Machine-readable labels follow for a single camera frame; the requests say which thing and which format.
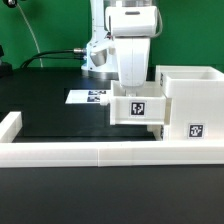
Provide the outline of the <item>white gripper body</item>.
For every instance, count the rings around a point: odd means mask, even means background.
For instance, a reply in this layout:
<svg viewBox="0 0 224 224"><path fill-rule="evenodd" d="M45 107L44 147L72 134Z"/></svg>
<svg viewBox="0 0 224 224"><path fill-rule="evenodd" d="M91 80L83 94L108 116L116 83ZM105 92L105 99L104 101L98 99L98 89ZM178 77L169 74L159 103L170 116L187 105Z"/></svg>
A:
<svg viewBox="0 0 224 224"><path fill-rule="evenodd" d="M147 75L150 39L156 33L157 7L107 7L106 27L115 47L122 87L141 87Z"/></svg>

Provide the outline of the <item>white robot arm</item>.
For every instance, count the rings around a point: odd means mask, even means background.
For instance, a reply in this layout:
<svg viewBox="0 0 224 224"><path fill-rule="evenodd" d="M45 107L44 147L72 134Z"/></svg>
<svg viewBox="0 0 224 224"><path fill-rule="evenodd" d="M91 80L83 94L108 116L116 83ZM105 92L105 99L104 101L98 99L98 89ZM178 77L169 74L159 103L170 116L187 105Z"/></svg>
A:
<svg viewBox="0 0 224 224"><path fill-rule="evenodd" d="M154 0L90 0L92 37L86 45L90 73L118 74L126 89L146 81L150 41L162 32Z"/></svg>

